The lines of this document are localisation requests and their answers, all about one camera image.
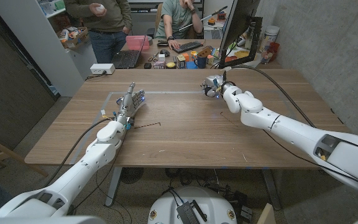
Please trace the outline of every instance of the concrete wall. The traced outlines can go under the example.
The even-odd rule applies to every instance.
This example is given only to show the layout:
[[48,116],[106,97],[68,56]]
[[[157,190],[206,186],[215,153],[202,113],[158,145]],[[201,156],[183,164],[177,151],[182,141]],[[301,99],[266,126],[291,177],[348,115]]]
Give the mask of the concrete wall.
[[261,0],[256,16],[280,27],[283,68],[299,70],[358,134],[358,1]]

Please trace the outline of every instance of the human hand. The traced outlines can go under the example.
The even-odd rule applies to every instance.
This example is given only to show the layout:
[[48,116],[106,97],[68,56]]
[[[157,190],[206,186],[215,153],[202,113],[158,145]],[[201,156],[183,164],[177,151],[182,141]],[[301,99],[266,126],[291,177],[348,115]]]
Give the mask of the human hand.
[[168,40],[168,46],[172,50],[172,48],[178,49],[180,44],[175,40]]
[[122,28],[122,32],[125,34],[129,34],[129,31],[131,31],[130,28],[126,28],[126,27]]
[[186,5],[190,10],[193,10],[193,9],[194,9],[194,5],[193,5],[194,0],[184,0],[184,2],[185,2],[185,5]]
[[91,10],[91,12],[98,17],[104,16],[107,13],[107,9],[102,7],[103,9],[97,9],[97,7],[100,7],[101,5],[99,3],[92,3],[89,5],[89,9]]

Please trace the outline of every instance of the robotic arm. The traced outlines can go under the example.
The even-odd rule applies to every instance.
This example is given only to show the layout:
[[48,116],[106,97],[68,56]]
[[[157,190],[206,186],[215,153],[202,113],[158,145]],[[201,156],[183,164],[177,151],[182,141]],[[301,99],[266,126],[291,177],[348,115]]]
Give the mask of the robotic arm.
[[143,105],[144,90],[133,93],[135,83],[127,93],[117,100],[119,112],[115,121],[110,121],[98,131],[96,139],[86,148],[85,155],[52,185],[25,192],[10,200],[0,209],[0,218],[61,217],[67,214],[71,203],[81,192],[93,174],[111,162],[121,147],[132,117]]
[[312,128],[265,107],[249,91],[242,92],[224,75],[207,77],[206,96],[223,96],[230,112],[241,112],[241,122],[273,133],[307,153],[329,175],[358,190],[358,136]]

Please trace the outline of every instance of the wooden desk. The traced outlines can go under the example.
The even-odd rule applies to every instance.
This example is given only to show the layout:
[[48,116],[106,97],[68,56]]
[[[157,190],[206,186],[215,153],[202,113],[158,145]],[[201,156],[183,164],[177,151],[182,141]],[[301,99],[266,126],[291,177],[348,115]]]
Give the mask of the wooden desk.
[[[29,152],[29,164],[61,163],[81,133],[107,113],[117,111],[115,100],[131,82],[146,91],[147,104],[135,119],[135,126],[160,122],[161,126],[131,129],[117,155],[115,166],[122,167],[203,167],[260,169],[309,169],[313,165],[291,156],[263,131],[240,122],[240,114],[229,112],[222,99],[208,98],[200,83],[217,70],[116,70],[113,75],[85,82],[66,108]],[[296,70],[265,70],[296,101],[318,128],[347,131],[330,108]],[[265,77],[252,70],[232,70],[228,80],[243,91],[249,90],[265,107],[282,115],[303,118]],[[162,91],[166,93],[148,93]],[[99,125],[67,164],[77,161],[95,139]],[[289,150],[306,157],[298,149]]]
[[[189,43],[189,42],[194,42],[196,40],[177,40],[179,42],[179,44],[185,44],[185,43]],[[201,43],[204,43],[205,41],[205,44],[204,44],[204,47],[206,46],[212,46],[214,48],[219,48],[220,45],[221,45],[221,40],[197,40],[198,42],[201,42]],[[170,56],[165,58],[166,62],[173,62],[173,57],[172,56],[177,56],[179,55],[178,53],[174,52],[173,50],[169,49],[169,47],[157,47],[157,43],[158,43],[158,39],[154,39],[153,40],[153,44],[150,46],[149,49],[147,50],[142,50],[142,52],[140,53],[140,57],[137,61],[137,64],[136,64],[136,68],[138,69],[144,69],[144,64],[147,63],[147,59],[149,59],[149,57],[153,56],[155,53],[157,53],[157,51],[159,50],[162,50],[162,49],[166,49],[170,52]],[[200,51],[201,49],[203,49],[204,47],[200,47],[198,49],[194,49],[195,51]],[[122,50],[129,50],[128,49],[128,45],[125,44],[122,48]],[[270,62],[266,65],[263,65],[263,64],[259,64],[257,66],[257,68],[259,69],[280,69],[282,68],[281,65],[277,62],[277,61],[274,61],[274,62]]]

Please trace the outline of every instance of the white box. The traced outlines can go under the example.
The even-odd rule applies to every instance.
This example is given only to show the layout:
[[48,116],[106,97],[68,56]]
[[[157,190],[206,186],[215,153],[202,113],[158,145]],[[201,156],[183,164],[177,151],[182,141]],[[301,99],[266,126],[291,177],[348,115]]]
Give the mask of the white box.
[[91,72],[94,75],[100,75],[104,71],[106,71],[106,74],[112,74],[115,71],[114,64],[112,63],[96,63],[93,64],[91,67]]

